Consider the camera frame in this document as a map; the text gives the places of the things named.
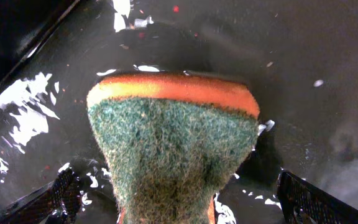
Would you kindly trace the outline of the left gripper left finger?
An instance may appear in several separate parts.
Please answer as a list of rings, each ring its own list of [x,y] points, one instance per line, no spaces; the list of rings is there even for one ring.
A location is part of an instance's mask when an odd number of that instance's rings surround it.
[[[67,168],[57,178],[0,211],[0,224],[41,223],[59,211],[60,223],[74,223],[81,207],[80,179]]]

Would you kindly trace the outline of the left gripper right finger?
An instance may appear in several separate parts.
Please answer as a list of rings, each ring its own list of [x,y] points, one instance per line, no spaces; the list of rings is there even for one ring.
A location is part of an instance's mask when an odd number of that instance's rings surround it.
[[[284,170],[277,183],[286,223],[358,223],[358,210]]]

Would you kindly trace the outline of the green and orange sponge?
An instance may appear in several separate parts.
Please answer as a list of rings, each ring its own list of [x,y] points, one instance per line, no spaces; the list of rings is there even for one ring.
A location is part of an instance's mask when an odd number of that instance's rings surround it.
[[[214,223],[214,194],[257,143],[259,106],[244,84],[131,73],[103,78],[86,102],[119,223]]]

